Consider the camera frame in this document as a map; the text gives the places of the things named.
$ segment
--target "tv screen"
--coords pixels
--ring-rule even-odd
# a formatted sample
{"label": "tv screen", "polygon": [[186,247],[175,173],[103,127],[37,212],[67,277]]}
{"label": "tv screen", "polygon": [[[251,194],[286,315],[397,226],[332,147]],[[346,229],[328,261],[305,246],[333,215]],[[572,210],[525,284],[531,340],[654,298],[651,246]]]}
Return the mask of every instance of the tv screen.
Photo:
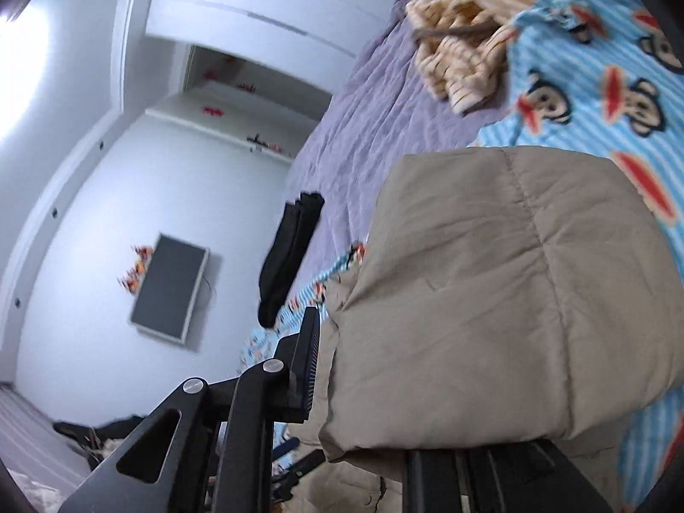
{"label": "tv screen", "polygon": [[207,249],[161,235],[140,285],[131,323],[156,336],[186,342],[208,258]]}

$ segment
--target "fabric seam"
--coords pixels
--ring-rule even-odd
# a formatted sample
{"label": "fabric seam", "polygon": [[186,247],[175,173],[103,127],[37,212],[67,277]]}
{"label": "fabric seam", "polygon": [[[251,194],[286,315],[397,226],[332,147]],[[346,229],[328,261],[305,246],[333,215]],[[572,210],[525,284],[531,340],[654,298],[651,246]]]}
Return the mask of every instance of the fabric seam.
{"label": "fabric seam", "polygon": [[546,277],[548,278],[548,282],[551,284],[551,291],[553,292],[553,299],[555,301],[556,308],[558,310],[558,318],[559,318],[559,324],[561,327],[561,331],[563,332],[563,359],[565,359],[565,372],[566,372],[566,392],[567,392],[567,400],[566,400],[566,405],[567,405],[567,414],[568,414],[568,421],[570,425],[570,430],[569,432],[572,433],[572,431],[575,428],[575,418],[572,414],[572,388],[573,388],[573,383],[572,383],[572,371],[570,370],[570,351],[569,351],[569,338],[568,338],[568,329],[566,325],[566,320],[565,316],[563,314],[562,307],[560,305],[560,299],[558,297],[558,292],[556,291],[556,285],[553,279],[553,275],[551,273],[551,264],[548,262],[548,256],[546,255],[546,248],[544,246],[544,242],[542,241],[541,236],[539,235],[539,229],[537,228],[537,224],[534,220],[534,214],[532,212],[532,208],[529,204],[529,197],[528,194],[525,192],[524,187],[522,186],[522,183],[520,181],[520,178],[515,172],[515,169],[513,167],[513,160],[512,158],[508,155],[508,152],[504,148],[501,148],[501,151],[504,154],[504,160],[505,163],[511,172],[512,178],[515,180],[516,185],[518,186],[520,193],[522,195],[522,205],[529,214],[529,219],[530,223],[532,224],[534,228],[534,234],[537,238],[537,241],[539,241],[539,247],[542,250],[543,256],[544,256],[544,263],[546,264]]}

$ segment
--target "ceiling light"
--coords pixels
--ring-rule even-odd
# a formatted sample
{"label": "ceiling light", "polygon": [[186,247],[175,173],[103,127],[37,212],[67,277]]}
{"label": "ceiling light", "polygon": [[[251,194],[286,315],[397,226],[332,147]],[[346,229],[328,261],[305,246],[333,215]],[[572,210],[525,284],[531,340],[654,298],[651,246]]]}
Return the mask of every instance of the ceiling light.
{"label": "ceiling light", "polygon": [[35,7],[27,7],[14,21],[0,20],[0,139],[28,108],[47,50],[47,20]]}

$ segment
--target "clothing pile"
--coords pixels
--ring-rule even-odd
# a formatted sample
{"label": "clothing pile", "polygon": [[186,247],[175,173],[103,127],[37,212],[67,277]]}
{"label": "clothing pile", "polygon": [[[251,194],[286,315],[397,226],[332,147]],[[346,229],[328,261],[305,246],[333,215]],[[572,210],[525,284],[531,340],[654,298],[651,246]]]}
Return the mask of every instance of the clothing pile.
{"label": "clothing pile", "polygon": [[432,36],[420,40],[416,68],[425,86],[438,98],[449,98],[454,112],[473,109],[498,88],[507,41],[514,36],[510,21],[535,0],[414,0],[406,14],[416,29],[445,30],[494,20],[493,35]]}

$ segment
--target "purple bedsheet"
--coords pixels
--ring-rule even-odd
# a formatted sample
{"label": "purple bedsheet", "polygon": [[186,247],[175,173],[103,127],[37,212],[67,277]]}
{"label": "purple bedsheet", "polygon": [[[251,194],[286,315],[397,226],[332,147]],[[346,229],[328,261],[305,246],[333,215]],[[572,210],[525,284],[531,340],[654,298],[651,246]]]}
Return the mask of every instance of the purple bedsheet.
{"label": "purple bedsheet", "polygon": [[5,385],[0,385],[0,456],[8,469],[64,498],[90,474],[86,458],[52,429],[52,421]]}
{"label": "purple bedsheet", "polygon": [[327,113],[295,159],[286,198],[318,191],[326,204],[293,292],[329,267],[354,241],[365,240],[375,198],[405,154],[461,148],[482,126],[504,117],[504,90],[465,117],[437,101],[413,65],[415,44],[397,0],[386,31],[371,41]]}

